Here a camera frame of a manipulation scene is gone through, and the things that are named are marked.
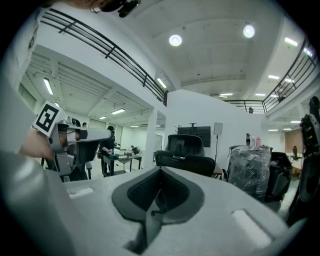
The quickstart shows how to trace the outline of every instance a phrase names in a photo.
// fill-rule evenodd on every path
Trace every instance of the cable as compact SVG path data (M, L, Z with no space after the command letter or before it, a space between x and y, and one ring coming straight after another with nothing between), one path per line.
M76 132L76 130L71 131L71 132L60 132L60 131L59 131L59 134L72 134L72 133L75 133L75 132Z

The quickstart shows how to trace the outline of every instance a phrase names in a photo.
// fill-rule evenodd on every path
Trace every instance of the plastic wrap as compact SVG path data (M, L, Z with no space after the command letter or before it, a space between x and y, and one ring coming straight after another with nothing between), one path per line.
M228 182L264 201L270 176L269 147L238 146L231 150Z

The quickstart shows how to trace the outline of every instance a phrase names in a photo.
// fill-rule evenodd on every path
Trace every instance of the table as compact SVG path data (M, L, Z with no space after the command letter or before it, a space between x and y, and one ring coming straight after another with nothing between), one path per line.
M223 172L220 169L220 167L217 164L215 164L215 168L213 170L213 174L211 177L214 179L219 179L222 174L223 174Z
M106 162L106 164L108 166L110 166L110 168L113 170L115 169L115 161L119 161L120 163L123 163L123 170L126 172L126 169L125 169L125 163L128 163L130 162L130 172L131 172L131 168L132 168L132 159L136 159L139 161L139 167L138 169L140 170L140 167L141 167L141 160L142 160L142 157L141 155L120 155L119 158L109 158L108 156L103 156L103 161Z

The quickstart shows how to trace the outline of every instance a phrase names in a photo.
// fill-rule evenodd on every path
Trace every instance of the black office chair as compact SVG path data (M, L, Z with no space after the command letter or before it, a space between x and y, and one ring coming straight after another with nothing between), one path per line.
M165 151L155 153L157 166L173 167L199 175L211 177L216 162L205 157L205 149L200 137L175 134L168 136Z

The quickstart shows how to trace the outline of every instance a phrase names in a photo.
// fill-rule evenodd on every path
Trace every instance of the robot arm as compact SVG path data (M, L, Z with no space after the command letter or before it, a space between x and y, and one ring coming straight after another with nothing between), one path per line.
M68 117L62 108L48 101L33 123L47 137L60 176L69 175L76 166L92 161L99 142L111 137L109 130L83 128L78 123ZM65 135L63 144L60 135Z

